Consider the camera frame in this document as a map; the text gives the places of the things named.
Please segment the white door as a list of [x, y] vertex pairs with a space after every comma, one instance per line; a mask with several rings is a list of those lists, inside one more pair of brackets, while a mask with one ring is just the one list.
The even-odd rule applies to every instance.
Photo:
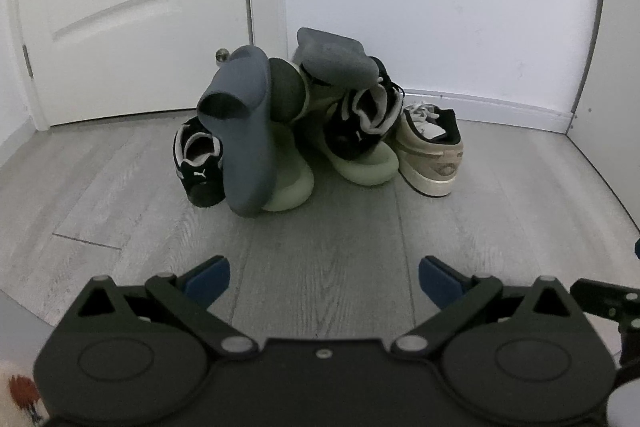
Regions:
[[250, 40], [245, 0], [17, 0], [48, 124], [191, 108]]

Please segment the metal door stopper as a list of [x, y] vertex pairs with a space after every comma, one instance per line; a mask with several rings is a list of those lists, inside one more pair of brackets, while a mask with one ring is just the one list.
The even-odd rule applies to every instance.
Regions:
[[215, 53], [216, 63], [218, 65], [224, 64], [229, 60], [230, 52], [226, 48], [220, 48]]

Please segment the beige jordan sneaker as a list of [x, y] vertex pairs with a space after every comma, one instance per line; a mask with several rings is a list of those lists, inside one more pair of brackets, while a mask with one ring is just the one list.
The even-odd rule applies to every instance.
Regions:
[[463, 157], [463, 142], [453, 109], [435, 104], [407, 105], [395, 127], [392, 147], [399, 172], [420, 194], [451, 193]]

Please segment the light green slide sandal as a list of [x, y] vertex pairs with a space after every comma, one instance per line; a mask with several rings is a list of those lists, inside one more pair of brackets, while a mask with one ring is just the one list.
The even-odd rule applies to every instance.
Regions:
[[337, 87], [318, 87], [311, 91], [309, 116], [316, 127], [316, 139], [321, 152], [329, 159], [334, 170], [349, 182], [361, 186], [377, 186], [384, 184], [395, 176], [399, 168], [396, 153], [384, 143], [378, 143], [371, 153], [356, 160], [344, 160], [333, 155], [322, 136], [322, 124], [326, 111], [343, 94], [352, 89]]
[[292, 126], [306, 115], [310, 102], [305, 74], [294, 63], [270, 57], [270, 130], [276, 153], [276, 184], [267, 204], [268, 212], [288, 211], [303, 205], [314, 189], [314, 174], [296, 148]]

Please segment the grey-blue slide sandal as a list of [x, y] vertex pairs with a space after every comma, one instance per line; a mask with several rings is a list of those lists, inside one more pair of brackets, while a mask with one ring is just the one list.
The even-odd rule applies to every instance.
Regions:
[[222, 144], [224, 193], [231, 210], [242, 217], [261, 212], [276, 186], [270, 104], [267, 55], [257, 46], [240, 46], [196, 106], [198, 119]]
[[299, 28], [294, 61], [312, 78], [345, 89], [369, 89], [378, 82], [378, 65], [355, 39]]

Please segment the white cabinet panel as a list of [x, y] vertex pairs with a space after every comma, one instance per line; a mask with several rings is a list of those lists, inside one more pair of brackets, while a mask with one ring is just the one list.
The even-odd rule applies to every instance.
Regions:
[[599, 0], [599, 25], [568, 137], [639, 221], [639, 0]]

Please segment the door hinge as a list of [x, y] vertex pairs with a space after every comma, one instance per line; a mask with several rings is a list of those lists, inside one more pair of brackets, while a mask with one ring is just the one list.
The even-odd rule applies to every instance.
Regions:
[[34, 72], [32, 71], [32, 62], [30, 61], [28, 47], [24, 43], [22, 45], [22, 52], [23, 52], [23, 57], [24, 57], [24, 62], [25, 62], [25, 67], [27, 70], [28, 77], [32, 79], [34, 78]]

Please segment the black puma sneaker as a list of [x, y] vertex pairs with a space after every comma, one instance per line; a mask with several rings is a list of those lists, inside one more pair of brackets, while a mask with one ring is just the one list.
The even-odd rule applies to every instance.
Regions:
[[390, 79], [383, 62], [373, 87], [348, 90], [326, 111], [322, 136], [329, 151], [344, 160], [356, 160], [375, 149], [394, 124], [404, 106], [405, 91]]
[[177, 176], [189, 202], [200, 208], [224, 200], [222, 143], [194, 116], [177, 130], [172, 144]]

